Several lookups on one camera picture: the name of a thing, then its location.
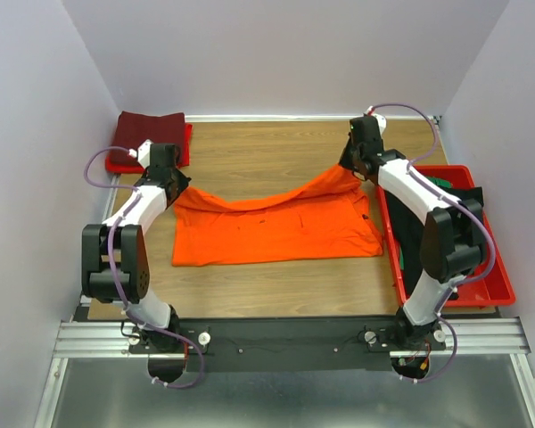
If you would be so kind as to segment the orange t-shirt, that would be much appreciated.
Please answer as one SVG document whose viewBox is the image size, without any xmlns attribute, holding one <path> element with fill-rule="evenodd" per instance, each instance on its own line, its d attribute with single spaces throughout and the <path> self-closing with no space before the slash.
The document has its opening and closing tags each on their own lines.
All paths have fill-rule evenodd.
<svg viewBox="0 0 535 428">
<path fill-rule="evenodd" d="M 175 202 L 174 212 L 175 267 L 383 253 L 368 197 L 359 179 L 339 165 L 288 193 L 264 199 L 227 202 L 190 187 Z"/>
</svg>

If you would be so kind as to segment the red t-shirt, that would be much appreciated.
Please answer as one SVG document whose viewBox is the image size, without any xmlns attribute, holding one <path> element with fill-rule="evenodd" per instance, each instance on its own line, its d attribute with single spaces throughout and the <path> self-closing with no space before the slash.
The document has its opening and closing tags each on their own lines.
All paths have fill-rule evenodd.
<svg viewBox="0 0 535 428">
<path fill-rule="evenodd" d="M 193 125 L 185 123 L 185 140 L 181 144 L 181 153 L 177 158 L 177 166 L 183 168 L 189 165 L 190 162 L 190 142 L 193 134 Z M 113 174 L 142 174 L 144 168 L 139 165 L 126 166 L 120 165 L 110 160 L 110 156 L 107 155 L 104 161 L 105 170 Z"/>
</svg>

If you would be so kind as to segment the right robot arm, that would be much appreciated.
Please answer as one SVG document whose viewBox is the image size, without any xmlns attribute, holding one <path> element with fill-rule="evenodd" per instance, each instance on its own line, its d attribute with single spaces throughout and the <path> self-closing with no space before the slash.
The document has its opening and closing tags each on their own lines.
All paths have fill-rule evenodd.
<svg viewBox="0 0 535 428">
<path fill-rule="evenodd" d="M 395 196 L 421 222 L 422 272 L 398 309 L 389 339 L 413 349 L 437 324 L 441 310 L 477 267 L 493 266 L 495 245 L 475 199 L 462 201 L 424 177 L 402 153 L 383 146 L 384 119 L 365 114 L 350 120 L 340 165 Z"/>
</svg>

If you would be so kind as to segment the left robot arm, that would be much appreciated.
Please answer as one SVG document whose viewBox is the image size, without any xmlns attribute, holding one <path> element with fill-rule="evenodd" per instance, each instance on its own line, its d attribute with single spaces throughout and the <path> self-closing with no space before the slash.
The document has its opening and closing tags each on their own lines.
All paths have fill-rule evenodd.
<svg viewBox="0 0 535 428">
<path fill-rule="evenodd" d="M 176 310 L 151 289 L 145 235 L 154 220 L 188 188 L 190 178 L 177 167 L 180 150 L 175 144 L 144 141 L 138 148 L 110 146 L 105 152 L 122 152 L 143 167 L 142 176 L 128 189 L 121 208 L 103 222 L 84 227 L 81 235 L 81 286 L 88 298 L 113 304 L 136 325 L 139 339 L 159 353 L 184 350 Z"/>
</svg>

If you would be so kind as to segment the maroon t-shirt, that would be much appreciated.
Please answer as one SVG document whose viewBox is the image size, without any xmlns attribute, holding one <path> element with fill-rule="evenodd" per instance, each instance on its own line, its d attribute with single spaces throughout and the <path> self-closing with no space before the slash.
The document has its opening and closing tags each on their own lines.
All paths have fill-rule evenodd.
<svg viewBox="0 0 535 428">
<path fill-rule="evenodd" d="M 111 145 L 136 149 L 146 139 L 155 144 L 176 144 L 181 150 L 185 140 L 185 114 L 176 112 L 164 116 L 149 116 L 123 111 L 117 121 Z M 111 150 L 110 160 L 120 165 L 133 166 L 137 163 L 126 153 Z"/>
</svg>

